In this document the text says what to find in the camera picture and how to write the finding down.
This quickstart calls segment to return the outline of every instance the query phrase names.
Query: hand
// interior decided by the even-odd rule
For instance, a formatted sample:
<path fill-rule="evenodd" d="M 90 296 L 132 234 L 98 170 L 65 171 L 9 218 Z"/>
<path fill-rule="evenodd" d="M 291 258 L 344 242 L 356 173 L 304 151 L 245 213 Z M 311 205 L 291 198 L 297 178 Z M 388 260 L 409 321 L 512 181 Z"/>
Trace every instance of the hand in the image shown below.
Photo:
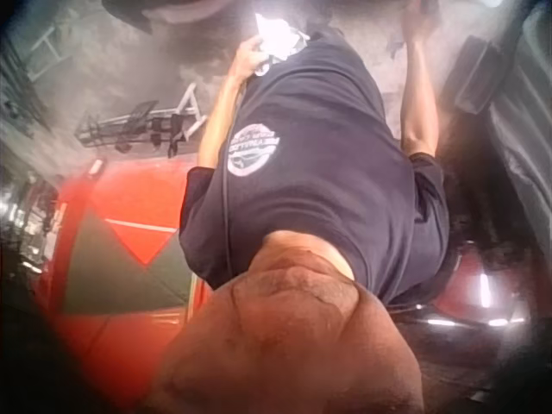
<path fill-rule="evenodd" d="M 438 0 L 409 0 L 403 12 L 403 38 L 405 42 L 423 42 L 437 26 Z"/>
<path fill-rule="evenodd" d="M 262 62 L 268 59 L 266 53 L 260 52 L 257 49 L 261 42 L 262 38 L 256 35 L 244 41 L 235 53 L 229 76 L 240 85 L 254 74 L 255 70 Z"/>

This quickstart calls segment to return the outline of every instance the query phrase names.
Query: man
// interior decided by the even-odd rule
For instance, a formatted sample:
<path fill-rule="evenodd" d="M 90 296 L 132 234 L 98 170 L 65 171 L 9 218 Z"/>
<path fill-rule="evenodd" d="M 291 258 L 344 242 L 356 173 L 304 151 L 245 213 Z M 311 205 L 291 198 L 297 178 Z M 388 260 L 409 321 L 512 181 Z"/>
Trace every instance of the man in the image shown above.
<path fill-rule="evenodd" d="M 321 32 L 249 80 L 232 127 L 266 58 L 240 46 L 182 210 L 186 259 L 215 292 L 170 347 L 153 412 L 423 410 L 383 304 L 435 274 L 448 237 L 424 28 L 414 4 L 400 146 L 361 58 Z"/>

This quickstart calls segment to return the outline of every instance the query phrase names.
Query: white stripe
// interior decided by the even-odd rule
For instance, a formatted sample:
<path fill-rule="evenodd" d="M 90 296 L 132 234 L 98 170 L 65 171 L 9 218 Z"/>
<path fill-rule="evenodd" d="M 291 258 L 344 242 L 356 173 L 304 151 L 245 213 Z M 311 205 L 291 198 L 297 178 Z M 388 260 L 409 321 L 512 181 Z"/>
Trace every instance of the white stripe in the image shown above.
<path fill-rule="evenodd" d="M 177 229 L 172 227 L 160 227 L 160 226 L 150 226 L 149 224 L 139 224 L 132 222 L 121 222 L 119 220 L 112 220 L 110 218 L 105 219 L 108 223 L 120 224 L 122 226 L 134 227 L 135 229 L 144 229 L 144 230 L 154 230 L 154 231 L 164 231 L 165 233 L 175 233 Z"/>

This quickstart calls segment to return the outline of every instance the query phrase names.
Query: skin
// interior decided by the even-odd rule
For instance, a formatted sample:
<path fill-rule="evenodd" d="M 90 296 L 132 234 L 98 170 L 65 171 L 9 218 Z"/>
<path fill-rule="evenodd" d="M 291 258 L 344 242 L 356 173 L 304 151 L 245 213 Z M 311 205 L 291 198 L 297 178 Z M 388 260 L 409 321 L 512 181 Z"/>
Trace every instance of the skin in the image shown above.
<path fill-rule="evenodd" d="M 436 151 L 438 123 L 415 1 L 404 21 L 408 75 L 402 147 Z M 266 56 L 241 44 L 198 164 L 215 168 L 243 83 Z M 169 347 L 142 409 L 163 413 L 423 412 L 414 354 L 339 250 L 277 231 L 247 272 L 216 290 Z"/>

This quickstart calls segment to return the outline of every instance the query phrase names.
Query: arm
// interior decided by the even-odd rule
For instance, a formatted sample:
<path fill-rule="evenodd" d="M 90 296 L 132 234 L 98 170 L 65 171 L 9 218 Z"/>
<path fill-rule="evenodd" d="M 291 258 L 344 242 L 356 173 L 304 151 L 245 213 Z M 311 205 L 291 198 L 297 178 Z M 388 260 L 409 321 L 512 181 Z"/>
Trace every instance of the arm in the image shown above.
<path fill-rule="evenodd" d="M 403 20 L 408 68 L 401 109 L 401 147 L 406 155 L 425 153 L 435 156 L 439 140 L 439 121 L 435 93 L 428 73 L 423 41 L 430 31 L 430 17 L 411 2 Z"/>
<path fill-rule="evenodd" d="M 256 52 L 260 37 L 244 41 L 235 55 L 234 62 L 223 82 L 216 98 L 215 108 L 201 142 L 198 152 L 198 166 L 215 168 L 218 163 L 218 153 L 229 130 L 235 114 L 235 102 L 245 81 L 254 73 L 257 66 L 267 59 L 264 53 Z"/>

